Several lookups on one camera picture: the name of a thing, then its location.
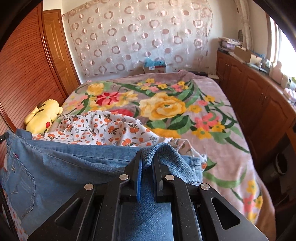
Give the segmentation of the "blue denim jeans with patch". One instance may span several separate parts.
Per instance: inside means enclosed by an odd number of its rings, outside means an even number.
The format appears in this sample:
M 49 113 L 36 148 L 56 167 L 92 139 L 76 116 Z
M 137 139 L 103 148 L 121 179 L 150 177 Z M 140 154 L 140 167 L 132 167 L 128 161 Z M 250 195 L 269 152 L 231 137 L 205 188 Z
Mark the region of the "blue denim jeans with patch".
M 171 175 L 188 184 L 202 181 L 205 157 L 182 154 L 173 145 L 144 148 L 95 146 L 37 141 L 24 130 L 6 132 L 1 186 L 21 240 L 79 190 L 92 191 L 124 173 L 135 158 L 142 161 L 138 203 L 123 206 L 122 240 L 172 240 L 171 206 L 154 199 L 152 159 L 157 157 Z

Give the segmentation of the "orange fruit print bed sheet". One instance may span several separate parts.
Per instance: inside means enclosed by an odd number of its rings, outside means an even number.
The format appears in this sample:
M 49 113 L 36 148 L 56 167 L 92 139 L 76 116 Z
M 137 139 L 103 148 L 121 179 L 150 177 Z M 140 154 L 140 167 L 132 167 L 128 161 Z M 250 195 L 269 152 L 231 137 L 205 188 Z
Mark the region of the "orange fruit print bed sheet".
M 152 158 L 186 183 L 202 181 L 206 155 L 189 140 L 146 128 L 119 113 L 94 111 L 64 116 L 48 133 L 8 132 L 1 185 L 20 240 L 27 240 L 85 184 L 121 175 L 143 152 L 141 198 L 123 206 L 122 240 L 172 240 L 171 206 L 156 203 Z

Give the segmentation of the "pink floral blanket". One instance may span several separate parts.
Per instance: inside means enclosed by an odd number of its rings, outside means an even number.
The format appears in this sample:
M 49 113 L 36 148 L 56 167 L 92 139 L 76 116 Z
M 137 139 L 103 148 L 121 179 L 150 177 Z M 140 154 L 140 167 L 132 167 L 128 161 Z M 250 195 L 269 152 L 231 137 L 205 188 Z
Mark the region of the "pink floral blanket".
M 180 71 L 87 81 L 62 108 L 50 130 L 64 116 L 108 111 L 135 118 L 151 131 L 168 131 L 189 140 L 206 155 L 204 180 L 269 240 L 276 239 L 271 198 L 255 170 L 234 110 L 213 80 Z

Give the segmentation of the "cardboard box with blue cloth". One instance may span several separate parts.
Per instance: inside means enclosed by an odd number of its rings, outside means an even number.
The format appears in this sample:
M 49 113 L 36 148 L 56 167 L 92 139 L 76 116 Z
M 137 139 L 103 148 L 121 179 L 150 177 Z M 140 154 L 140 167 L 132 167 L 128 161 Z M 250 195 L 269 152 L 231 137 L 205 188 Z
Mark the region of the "cardboard box with blue cloth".
M 142 68 L 144 73 L 165 73 L 166 66 L 166 62 L 163 59 L 152 60 L 150 58 L 146 58 Z

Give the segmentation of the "yellow pikachu plush toy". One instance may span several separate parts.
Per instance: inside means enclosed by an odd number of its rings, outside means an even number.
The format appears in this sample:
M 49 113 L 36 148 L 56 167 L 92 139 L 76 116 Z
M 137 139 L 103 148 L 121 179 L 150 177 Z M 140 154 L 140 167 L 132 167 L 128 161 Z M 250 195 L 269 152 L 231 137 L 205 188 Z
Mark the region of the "yellow pikachu plush toy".
M 57 101 L 48 99 L 25 117 L 26 131 L 32 134 L 46 133 L 62 112 L 63 108 Z

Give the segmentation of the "wooden sideboard cabinet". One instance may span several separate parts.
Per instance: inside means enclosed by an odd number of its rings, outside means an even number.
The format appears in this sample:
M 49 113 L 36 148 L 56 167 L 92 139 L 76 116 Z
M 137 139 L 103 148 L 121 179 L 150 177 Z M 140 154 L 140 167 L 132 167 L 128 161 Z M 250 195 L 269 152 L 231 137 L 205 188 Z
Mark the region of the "wooden sideboard cabinet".
M 295 107 L 270 77 L 217 52 L 216 74 L 247 140 L 257 169 L 283 150 L 295 132 Z

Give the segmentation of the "sheer curtain with pink circles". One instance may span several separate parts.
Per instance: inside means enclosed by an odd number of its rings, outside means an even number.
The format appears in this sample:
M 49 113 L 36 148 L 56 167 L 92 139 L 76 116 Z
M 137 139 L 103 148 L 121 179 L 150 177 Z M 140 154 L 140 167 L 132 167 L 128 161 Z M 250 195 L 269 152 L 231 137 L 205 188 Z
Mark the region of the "sheer curtain with pink circles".
M 212 10 L 207 1 L 88 1 L 63 14 L 81 77 L 125 76 L 146 58 L 168 70 L 207 68 Z

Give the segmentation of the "wooden slatted wardrobe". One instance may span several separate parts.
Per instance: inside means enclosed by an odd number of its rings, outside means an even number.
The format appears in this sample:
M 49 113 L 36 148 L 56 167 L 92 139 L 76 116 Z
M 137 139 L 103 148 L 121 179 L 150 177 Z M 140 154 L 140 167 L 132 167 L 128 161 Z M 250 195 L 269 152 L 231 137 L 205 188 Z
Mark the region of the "wooden slatted wardrobe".
M 1 1 L 1 133 L 24 128 L 38 104 L 62 104 L 79 85 L 60 9 Z

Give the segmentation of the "stack of books and papers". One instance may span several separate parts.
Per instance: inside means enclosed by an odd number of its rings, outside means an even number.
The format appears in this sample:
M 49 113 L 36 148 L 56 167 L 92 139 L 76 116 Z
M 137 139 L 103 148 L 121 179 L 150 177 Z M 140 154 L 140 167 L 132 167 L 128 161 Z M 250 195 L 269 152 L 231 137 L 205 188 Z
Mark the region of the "stack of books and papers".
M 241 41 L 224 37 L 218 38 L 218 42 L 220 44 L 219 49 L 226 52 L 234 52 L 235 47 L 242 47 L 243 45 Z

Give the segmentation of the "cardboard box on cabinet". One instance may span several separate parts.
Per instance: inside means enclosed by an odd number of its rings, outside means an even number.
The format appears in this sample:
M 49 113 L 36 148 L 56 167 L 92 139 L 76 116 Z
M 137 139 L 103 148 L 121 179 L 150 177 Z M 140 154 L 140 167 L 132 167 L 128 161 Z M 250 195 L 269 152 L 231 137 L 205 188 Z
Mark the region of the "cardboard box on cabinet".
M 262 61 L 262 58 L 254 54 L 252 51 L 235 46 L 234 48 L 234 54 L 239 57 L 241 60 L 243 60 L 246 63 L 249 64 L 258 64 Z

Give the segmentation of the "pink thermos jug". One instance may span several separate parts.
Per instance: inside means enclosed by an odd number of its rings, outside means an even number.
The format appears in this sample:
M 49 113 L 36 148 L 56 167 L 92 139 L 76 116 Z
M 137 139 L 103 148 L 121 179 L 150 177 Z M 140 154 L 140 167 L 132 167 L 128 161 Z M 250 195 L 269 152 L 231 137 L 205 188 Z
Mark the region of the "pink thermos jug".
M 269 71 L 269 77 L 278 84 L 281 84 L 281 80 L 283 76 L 281 71 L 281 66 L 282 64 L 280 61 L 277 61 L 276 63 L 274 62 Z

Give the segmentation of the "beige side window curtain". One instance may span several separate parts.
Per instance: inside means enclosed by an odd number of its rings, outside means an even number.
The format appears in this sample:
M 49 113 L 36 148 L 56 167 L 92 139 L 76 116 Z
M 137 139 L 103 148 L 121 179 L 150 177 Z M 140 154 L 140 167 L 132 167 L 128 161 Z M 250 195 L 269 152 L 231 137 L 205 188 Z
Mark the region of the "beige side window curtain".
M 253 40 L 252 40 L 252 34 L 250 29 L 250 11 L 249 11 L 249 4 L 247 0 L 235 0 L 234 1 L 238 13 L 240 16 L 240 20 L 242 23 L 242 33 L 243 33 L 243 47 L 248 50 L 253 50 Z

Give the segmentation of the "window with wooden frame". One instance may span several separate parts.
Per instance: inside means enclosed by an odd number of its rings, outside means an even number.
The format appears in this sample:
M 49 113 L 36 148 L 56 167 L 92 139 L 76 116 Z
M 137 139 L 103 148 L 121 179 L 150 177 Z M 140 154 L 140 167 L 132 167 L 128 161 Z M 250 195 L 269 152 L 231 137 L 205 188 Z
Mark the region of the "window with wooden frame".
M 295 49 L 291 42 L 276 24 L 276 22 L 269 16 L 267 18 L 267 59 L 271 63 L 281 63 L 281 72 L 288 78 L 295 78 Z

